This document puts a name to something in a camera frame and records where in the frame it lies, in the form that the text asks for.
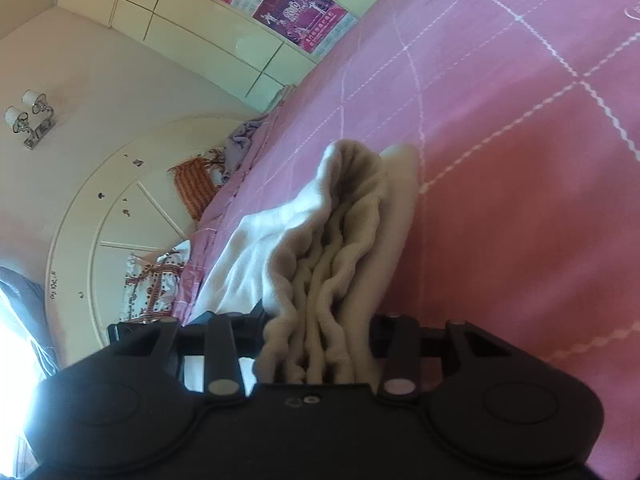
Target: white towel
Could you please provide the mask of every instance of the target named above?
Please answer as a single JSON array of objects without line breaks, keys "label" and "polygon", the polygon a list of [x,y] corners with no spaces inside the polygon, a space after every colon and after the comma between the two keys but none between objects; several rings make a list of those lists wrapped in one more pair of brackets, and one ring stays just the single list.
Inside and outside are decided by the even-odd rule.
[{"label": "white towel", "polygon": [[[417,196],[415,164],[412,167],[409,217]],[[206,310],[248,313],[262,300],[274,319],[265,327],[265,345],[255,363],[259,381],[273,381],[276,368],[283,365],[291,383],[322,383],[328,369],[331,382],[351,383],[362,376],[354,371],[354,362],[370,367],[366,358],[353,360],[350,348],[369,355],[360,340],[363,330],[368,333],[395,263],[373,264],[376,278],[381,272],[388,274],[382,277],[382,288],[376,288],[381,292],[371,297],[374,303],[359,304],[349,291],[356,264],[374,246],[380,211],[388,199],[388,180],[379,155],[358,142],[341,140],[327,147],[315,179],[295,199],[240,222],[206,279],[193,316]],[[401,221],[394,217],[385,223],[381,249],[394,245],[395,262],[408,231],[408,213],[400,216]],[[385,260],[387,255],[378,250],[378,257]],[[343,298],[362,311],[345,316],[347,334],[332,312]],[[366,328],[354,326],[358,323]]]}]

